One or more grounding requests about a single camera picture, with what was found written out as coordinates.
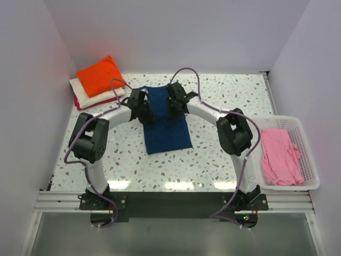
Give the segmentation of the blue mickey t-shirt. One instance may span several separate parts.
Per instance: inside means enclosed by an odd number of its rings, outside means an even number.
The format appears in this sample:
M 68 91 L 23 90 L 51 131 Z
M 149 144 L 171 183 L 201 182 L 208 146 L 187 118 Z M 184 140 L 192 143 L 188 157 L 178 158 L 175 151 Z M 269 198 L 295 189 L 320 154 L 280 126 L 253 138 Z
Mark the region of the blue mickey t-shirt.
M 140 87 L 149 97 L 155 121 L 143 126 L 144 141 L 149 155 L 187 149 L 192 147 L 188 124 L 185 115 L 168 118 L 168 93 L 166 86 Z

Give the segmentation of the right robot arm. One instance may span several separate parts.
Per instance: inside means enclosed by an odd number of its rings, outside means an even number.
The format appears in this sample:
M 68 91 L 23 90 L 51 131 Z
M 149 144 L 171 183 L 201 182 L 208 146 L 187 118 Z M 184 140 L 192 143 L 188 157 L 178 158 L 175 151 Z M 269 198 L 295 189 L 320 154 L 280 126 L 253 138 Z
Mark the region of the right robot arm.
M 218 139 L 221 148 L 231 156 L 237 178 L 237 187 L 234 194 L 226 203 L 240 206 L 248 210 L 256 204 L 256 198 L 260 195 L 259 185 L 253 182 L 247 174 L 246 163 L 251 152 L 258 146 L 257 140 L 254 146 L 252 131 L 248 123 L 252 123 L 261 138 L 261 132 L 256 123 L 245 116 L 241 109 L 224 110 L 213 107 L 201 100 L 198 93 L 186 93 L 178 82 L 166 86 L 168 93 L 167 114 L 169 118 L 175 118 L 181 114 L 192 114 L 210 122 L 217 128 Z

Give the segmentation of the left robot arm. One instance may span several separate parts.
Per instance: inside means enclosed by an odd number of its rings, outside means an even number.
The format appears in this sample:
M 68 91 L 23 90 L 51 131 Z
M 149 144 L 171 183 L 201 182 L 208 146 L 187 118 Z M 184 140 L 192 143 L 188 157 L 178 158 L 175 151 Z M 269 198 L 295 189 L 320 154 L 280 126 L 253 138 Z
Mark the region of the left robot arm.
M 138 119 L 141 124 L 155 121 L 145 89 L 133 89 L 123 102 L 103 113 L 81 113 L 78 116 L 64 162 L 79 163 L 84 167 L 86 191 L 93 194 L 91 202 L 98 209 L 105 209 L 110 204 L 109 184 L 102 166 L 108 132 L 115 126 L 134 119 Z

